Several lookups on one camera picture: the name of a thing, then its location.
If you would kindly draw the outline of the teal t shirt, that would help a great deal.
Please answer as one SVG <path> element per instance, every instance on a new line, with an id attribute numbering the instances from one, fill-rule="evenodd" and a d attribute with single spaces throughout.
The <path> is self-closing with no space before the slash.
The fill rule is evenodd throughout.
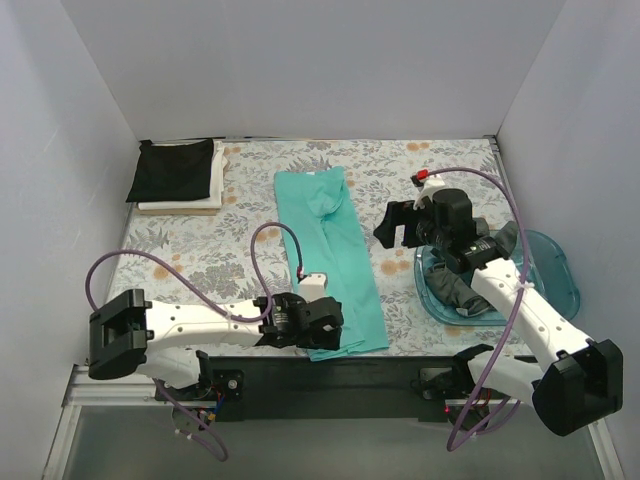
<path id="1" fill-rule="evenodd" d="M 310 350 L 314 362 L 389 347 L 369 251 L 347 186 L 333 167 L 274 175 L 278 220 L 296 234 L 309 273 L 325 273 L 327 293 L 342 304 L 344 325 L 338 350 Z"/>

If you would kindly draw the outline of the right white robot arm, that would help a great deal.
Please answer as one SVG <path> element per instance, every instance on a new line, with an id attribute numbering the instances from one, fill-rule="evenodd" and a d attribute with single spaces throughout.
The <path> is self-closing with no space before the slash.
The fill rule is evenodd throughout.
<path id="1" fill-rule="evenodd" d="M 531 405 L 554 434 L 575 430 L 619 411 L 623 404 L 623 354 L 611 340 L 595 341 L 574 327 L 526 282 L 510 257 L 508 232 L 482 234 L 468 195 L 439 188 L 419 201 L 391 201 L 374 231 L 390 249 L 403 227 L 403 246 L 429 246 L 453 274 L 502 314 L 530 349 L 529 364 L 481 344 L 453 358 L 447 373 L 428 381 L 433 390 L 472 399 L 488 388 Z"/>

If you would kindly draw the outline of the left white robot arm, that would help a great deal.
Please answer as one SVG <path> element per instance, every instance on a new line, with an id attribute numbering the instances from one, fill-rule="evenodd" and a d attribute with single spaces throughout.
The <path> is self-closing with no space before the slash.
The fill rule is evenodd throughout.
<path id="1" fill-rule="evenodd" d="M 212 369 L 197 346 L 295 346 L 337 350 L 344 319 L 332 297 L 307 301 L 294 293 L 243 300 L 218 313 L 204 305 L 150 301 L 142 289 L 130 289 L 89 320 L 89 377 L 116 380 L 137 373 L 180 389 L 193 400 L 213 386 Z"/>

